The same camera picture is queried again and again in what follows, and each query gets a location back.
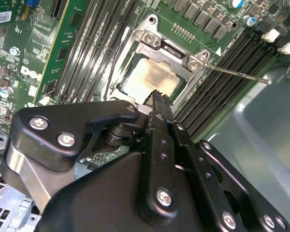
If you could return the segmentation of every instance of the pcie slot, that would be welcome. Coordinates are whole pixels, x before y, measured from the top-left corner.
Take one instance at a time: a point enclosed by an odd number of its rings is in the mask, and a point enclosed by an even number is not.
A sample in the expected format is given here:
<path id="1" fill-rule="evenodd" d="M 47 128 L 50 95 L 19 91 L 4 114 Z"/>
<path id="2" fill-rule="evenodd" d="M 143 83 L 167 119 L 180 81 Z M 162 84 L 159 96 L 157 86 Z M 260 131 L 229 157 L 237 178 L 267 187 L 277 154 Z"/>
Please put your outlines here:
<path id="1" fill-rule="evenodd" d="M 56 84 L 54 86 L 54 91 L 55 92 L 58 92 L 59 88 L 62 87 L 63 83 L 67 81 L 67 74 L 70 73 L 69 70 L 70 70 L 70 68 L 72 66 L 73 59 L 75 58 L 74 57 L 75 53 L 77 52 L 78 46 L 79 46 L 79 44 L 81 42 L 84 30 L 87 27 L 88 21 L 91 19 L 90 20 L 91 21 L 90 24 L 93 24 L 95 22 L 96 18 L 97 18 L 97 15 L 98 15 L 97 9 L 99 9 L 100 6 L 97 5 L 96 2 L 97 1 L 89 1 L 88 8 L 87 8 L 87 10 L 85 12 L 85 16 L 84 16 L 84 19 L 83 19 L 82 24 L 80 26 L 79 33 L 76 36 L 75 41 L 73 43 L 73 46 L 72 46 L 71 52 L 69 54 L 68 60 L 65 63 L 65 66 L 64 66 L 64 69 L 63 69 L 63 71 L 62 71 L 62 73 L 60 75 L 60 78 L 56 81 Z"/>
<path id="2" fill-rule="evenodd" d="M 107 65 L 110 63 L 113 53 L 115 52 L 116 48 L 119 46 L 120 43 L 120 39 L 121 36 L 125 30 L 125 27 L 127 26 L 127 23 L 129 22 L 129 20 L 131 19 L 131 16 L 133 14 L 133 12 L 135 11 L 135 8 L 137 6 L 137 0 L 131 0 L 129 1 L 129 4 L 127 5 L 126 2 L 124 3 L 124 7 L 125 7 L 125 12 L 123 13 L 122 11 L 120 12 L 121 17 L 117 20 L 117 30 L 115 35 L 113 36 L 113 38 L 111 39 L 110 45 L 107 47 L 106 51 L 105 51 L 105 56 L 100 64 L 99 67 L 99 71 L 97 74 L 94 75 L 93 81 L 91 82 L 91 86 L 90 89 L 88 90 L 86 96 L 85 96 L 85 100 L 84 101 L 91 101 L 91 98 L 93 97 L 97 86 L 107 68 Z M 89 80 L 90 76 L 91 76 L 92 71 L 89 71 L 87 73 L 87 78 L 86 80 Z"/>
<path id="3" fill-rule="evenodd" d="M 57 20 L 60 20 L 66 2 L 67 0 L 54 0 L 50 16 L 55 17 Z"/>
<path id="4" fill-rule="evenodd" d="M 101 8 L 99 9 L 99 16 L 96 17 L 95 21 L 92 22 L 92 24 L 90 25 L 90 33 L 87 36 L 87 38 L 85 39 L 85 43 L 82 46 L 80 56 L 78 57 L 77 61 L 75 62 L 76 66 L 73 69 L 73 72 L 72 72 L 71 77 L 68 81 L 68 84 L 66 85 L 65 92 L 63 93 L 65 100 L 68 100 L 68 99 L 73 97 L 73 94 L 74 94 L 73 90 L 75 89 L 75 84 L 78 84 L 80 82 L 79 76 L 81 76 L 81 78 L 83 76 L 82 73 L 80 73 L 80 71 L 83 68 L 85 59 L 88 56 L 90 56 L 90 51 L 92 51 L 92 50 L 94 51 L 99 44 L 99 43 L 97 43 L 97 45 L 94 48 L 90 48 L 92 43 L 93 43 L 93 40 L 96 38 L 96 34 L 97 34 L 99 27 L 101 26 L 102 23 L 104 23 L 104 21 L 103 21 L 104 19 L 110 20 L 110 18 L 111 18 L 111 17 L 108 17 L 109 13 L 107 12 L 109 4 L 110 4 L 110 1 L 105 1 L 103 3 Z M 99 37 L 98 37 L 98 41 L 101 40 L 104 30 L 105 30 L 105 27 L 102 28 L 101 35 L 99 35 Z"/>

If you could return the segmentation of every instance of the screw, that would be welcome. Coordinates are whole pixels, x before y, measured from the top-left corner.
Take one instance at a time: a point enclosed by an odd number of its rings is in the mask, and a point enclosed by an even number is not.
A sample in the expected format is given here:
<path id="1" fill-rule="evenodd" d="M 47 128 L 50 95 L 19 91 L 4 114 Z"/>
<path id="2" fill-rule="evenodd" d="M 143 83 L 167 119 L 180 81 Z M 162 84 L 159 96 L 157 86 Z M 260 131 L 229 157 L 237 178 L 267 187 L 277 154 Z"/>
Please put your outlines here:
<path id="1" fill-rule="evenodd" d="M 202 53 L 202 58 L 205 59 L 205 58 L 207 58 L 207 57 L 208 57 L 208 53 L 207 53 L 207 52 L 203 52 L 203 53 Z"/>
<path id="2" fill-rule="evenodd" d="M 191 71 L 197 70 L 198 67 L 199 67 L 199 64 L 196 61 L 194 61 L 194 60 L 188 63 L 188 68 Z"/>
<path id="3" fill-rule="evenodd" d="M 135 108 L 131 105 L 127 105 L 127 110 L 129 110 L 132 113 L 135 113 L 135 111 L 136 111 Z"/>
<path id="4" fill-rule="evenodd" d="M 226 223 L 226 225 L 232 229 L 232 230 L 235 230 L 236 228 L 236 223 L 234 221 L 234 218 L 231 216 L 231 214 L 227 213 L 227 212 L 223 212 L 221 214 L 222 216 L 222 219 L 224 221 L 224 223 Z"/>
<path id="5" fill-rule="evenodd" d="M 171 195 L 164 189 L 157 190 L 157 199 L 164 206 L 170 206 L 172 204 Z"/>
<path id="6" fill-rule="evenodd" d="M 34 117 L 30 120 L 29 124 L 36 130 L 45 130 L 48 127 L 48 122 L 40 117 Z"/>
<path id="7" fill-rule="evenodd" d="M 184 128 L 182 125 L 180 125 L 180 124 L 177 124 L 177 128 L 179 128 L 179 129 L 182 130 L 182 131 L 185 130 L 185 128 Z"/>
<path id="8" fill-rule="evenodd" d="M 58 143 L 62 146 L 70 147 L 75 144 L 75 139 L 73 138 L 73 136 L 66 133 L 59 135 L 57 140 L 58 140 Z"/>
<path id="9" fill-rule="evenodd" d="M 269 227 L 271 227 L 271 228 L 273 228 L 273 229 L 275 228 L 275 224 L 274 224 L 273 220 L 272 220 L 269 216 L 264 215 L 263 218 L 264 218 L 265 223 L 266 223 Z"/>
<path id="10" fill-rule="evenodd" d="M 210 144 L 208 144 L 208 143 L 203 143 L 203 145 L 205 146 L 205 148 L 206 148 L 207 150 L 210 150 L 210 149 L 211 149 Z"/>
<path id="11" fill-rule="evenodd" d="M 145 41 L 146 43 L 152 43 L 154 41 L 154 36 L 152 36 L 151 34 L 148 34 L 145 36 Z"/>
<path id="12" fill-rule="evenodd" d="M 284 224 L 284 222 L 279 218 L 279 217 L 275 217 L 277 223 L 284 229 L 286 229 L 286 225 Z"/>
<path id="13" fill-rule="evenodd" d="M 161 114 L 156 114 L 156 117 L 163 121 L 163 116 Z"/>

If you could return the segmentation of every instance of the electrolytic capacitor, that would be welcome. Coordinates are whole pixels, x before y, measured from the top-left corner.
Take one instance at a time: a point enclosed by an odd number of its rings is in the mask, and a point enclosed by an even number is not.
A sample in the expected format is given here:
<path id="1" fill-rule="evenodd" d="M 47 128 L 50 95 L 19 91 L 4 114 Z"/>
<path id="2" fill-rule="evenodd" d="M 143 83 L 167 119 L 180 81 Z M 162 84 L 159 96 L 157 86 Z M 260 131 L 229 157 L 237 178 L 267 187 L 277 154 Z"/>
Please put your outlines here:
<path id="1" fill-rule="evenodd" d="M 5 87 L 0 90 L 0 96 L 2 98 L 8 98 L 14 93 L 14 90 L 11 87 Z"/>
<path id="2" fill-rule="evenodd" d="M 257 20 L 255 17 L 251 17 L 249 15 L 245 15 L 243 17 L 243 24 L 247 27 L 252 27 L 256 24 Z"/>

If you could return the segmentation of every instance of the ram slot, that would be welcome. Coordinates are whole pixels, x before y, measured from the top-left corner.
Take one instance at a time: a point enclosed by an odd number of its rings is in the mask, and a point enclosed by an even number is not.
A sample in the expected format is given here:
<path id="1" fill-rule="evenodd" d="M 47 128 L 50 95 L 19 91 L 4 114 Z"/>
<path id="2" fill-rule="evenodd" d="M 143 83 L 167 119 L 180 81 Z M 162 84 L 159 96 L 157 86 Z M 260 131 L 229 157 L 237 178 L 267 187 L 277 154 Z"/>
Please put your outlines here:
<path id="1" fill-rule="evenodd" d="M 256 34 L 246 30 L 218 66 L 257 75 L 277 55 L 270 45 L 262 44 Z M 246 79 L 211 71 L 175 118 L 195 140 L 249 83 Z"/>
<path id="2" fill-rule="evenodd" d="M 64 69 L 60 75 L 60 78 L 56 81 L 56 84 L 54 86 L 54 92 L 61 91 L 60 94 L 62 94 L 65 88 L 64 83 L 69 82 L 73 78 L 73 76 L 70 75 L 70 73 L 73 72 L 73 68 L 75 67 L 74 61 L 75 59 L 79 59 L 79 56 L 81 55 L 81 51 L 83 50 L 85 46 L 86 39 L 89 36 L 91 25 L 95 23 L 98 17 L 99 9 L 101 5 L 102 5 L 101 2 L 100 3 L 97 3 L 97 1 L 89 2 L 88 8 L 85 12 L 84 19 L 79 29 L 79 33 L 77 37 L 75 38 L 71 52 L 65 63 Z"/>
<path id="3" fill-rule="evenodd" d="M 119 47 L 121 37 L 124 33 L 125 28 L 128 25 L 128 22 L 130 21 L 132 17 L 132 14 L 135 12 L 137 3 L 138 3 L 137 0 L 131 0 L 129 1 L 128 5 L 125 4 L 125 11 L 121 13 L 122 16 L 118 20 L 118 23 L 117 23 L 118 29 L 117 29 L 116 35 L 112 38 L 112 41 L 110 43 L 111 45 L 107 47 L 106 52 L 105 52 L 106 56 L 101 61 L 99 71 L 94 74 L 92 81 L 90 83 L 90 89 L 88 90 L 87 93 L 83 94 L 84 97 L 81 99 L 81 101 L 90 102 L 93 100 L 93 95 L 95 94 L 96 89 L 99 86 L 99 83 L 106 71 L 107 66 L 110 64 L 116 49 L 118 49 Z"/>
<path id="4" fill-rule="evenodd" d="M 105 31 L 106 26 L 105 21 L 110 20 L 110 14 L 112 14 L 116 5 L 111 6 L 111 11 L 108 11 L 110 7 L 110 1 L 105 1 L 99 10 L 99 16 L 96 18 L 95 22 L 90 25 L 90 33 L 85 39 L 85 43 L 82 45 L 81 52 L 77 61 L 75 62 L 75 67 L 71 72 L 71 78 L 66 85 L 66 89 L 63 93 L 63 100 L 69 101 L 75 94 L 75 85 L 81 82 L 83 78 L 83 71 L 87 69 L 88 58 L 92 56 L 95 49 L 98 47 L 98 42 L 102 39 L 103 32 Z"/>

